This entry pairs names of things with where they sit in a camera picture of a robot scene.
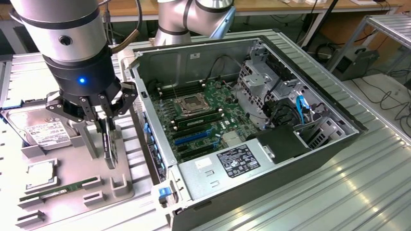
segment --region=hard drive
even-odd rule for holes
[[[45,109],[44,100],[1,109],[0,116],[27,146],[39,145],[43,150],[51,150],[69,146],[69,139],[79,136],[77,130],[69,125],[69,120]]]

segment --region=blue led light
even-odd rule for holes
[[[85,84],[85,78],[84,78],[84,77],[80,77],[80,78],[79,78],[79,83],[80,83],[80,84]]]

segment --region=label sticker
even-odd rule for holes
[[[223,153],[217,154],[217,158],[225,169],[227,175],[233,178],[245,172],[260,167],[248,146],[244,144]]]
[[[29,133],[40,147],[69,141],[68,133],[60,121],[29,126],[24,130]]]
[[[207,157],[207,158],[204,158],[204,159],[201,159],[201,160],[197,160],[196,162],[195,162],[195,165],[196,165],[196,167],[197,167],[197,169],[201,169],[201,168],[204,168],[204,167],[207,167],[208,165],[211,165],[212,163],[211,163],[211,159]]]
[[[200,53],[195,53],[189,55],[189,59],[197,59],[200,58]]]

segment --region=hard drive label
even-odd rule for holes
[[[24,130],[32,136],[40,147],[69,141],[69,136],[60,121],[25,127]]]

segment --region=motherboard chip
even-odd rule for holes
[[[228,147],[237,145],[243,142],[237,131],[227,132],[221,135],[223,141],[227,143]]]

